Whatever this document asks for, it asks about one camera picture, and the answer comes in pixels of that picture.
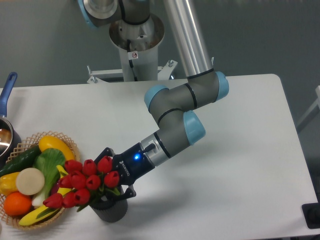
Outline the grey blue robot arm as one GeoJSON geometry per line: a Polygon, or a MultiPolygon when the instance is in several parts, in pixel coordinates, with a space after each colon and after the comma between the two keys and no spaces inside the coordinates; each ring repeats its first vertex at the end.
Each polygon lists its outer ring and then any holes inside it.
{"type": "MultiPolygon", "coordinates": [[[[80,0],[78,5],[88,25],[109,25],[126,82],[158,77],[158,46],[164,38],[164,25],[151,13],[149,1],[80,0]]],[[[187,82],[172,89],[156,85],[145,93],[145,105],[158,130],[111,159],[99,156],[102,185],[90,206],[103,196],[111,202],[134,197],[133,183],[138,178],[205,136],[194,110],[229,92],[225,75],[215,71],[210,61],[193,1],[166,0],[164,5],[187,82]]]]}

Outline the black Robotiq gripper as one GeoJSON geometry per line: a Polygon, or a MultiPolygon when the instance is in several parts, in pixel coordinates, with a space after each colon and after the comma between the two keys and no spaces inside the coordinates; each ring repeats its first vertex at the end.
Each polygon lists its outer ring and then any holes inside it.
{"type": "Polygon", "coordinates": [[[141,143],[137,143],[121,154],[114,153],[112,148],[106,147],[94,160],[98,163],[103,157],[112,157],[112,170],[118,172],[119,182],[117,191],[106,189],[93,203],[92,207],[97,210],[106,210],[124,200],[134,198],[137,193],[134,182],[155,168],[143,150],[141,143]]]}

